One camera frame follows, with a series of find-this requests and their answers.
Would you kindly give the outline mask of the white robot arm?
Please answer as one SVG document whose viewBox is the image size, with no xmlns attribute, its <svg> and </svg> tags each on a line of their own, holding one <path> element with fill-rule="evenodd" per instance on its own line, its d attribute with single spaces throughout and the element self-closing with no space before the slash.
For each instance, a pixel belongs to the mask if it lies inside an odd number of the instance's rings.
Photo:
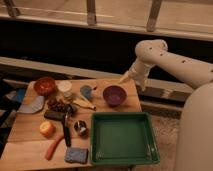
<svg viewBox="0 0 213 171">
<path fill-rule="evenodd" d="M 138 42 L 135 54 L 120 83 L 133 79 L 145 90 L 158 66 L 194 89 L 181 113 L 173 171 L 213 171 L 213 64 L 170 53 L 162 39 Z"/>
</svg>

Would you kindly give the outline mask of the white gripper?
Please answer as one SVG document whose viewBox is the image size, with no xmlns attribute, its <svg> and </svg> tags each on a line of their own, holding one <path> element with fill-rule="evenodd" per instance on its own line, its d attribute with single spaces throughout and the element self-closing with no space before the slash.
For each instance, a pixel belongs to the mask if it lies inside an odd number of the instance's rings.
<svg viewBox="0 0 213 171">
<path fill-rule="evenodd" d="M 130 67 L 129 71 L 126 71 L 125 74 L 120 78 L 119 84 L 128 82 L 131 77 L 141 87 L 142 90 L 145 90 L 150 70 L 151 66 L 149 64 L 136 59 Z"/>
</svg>

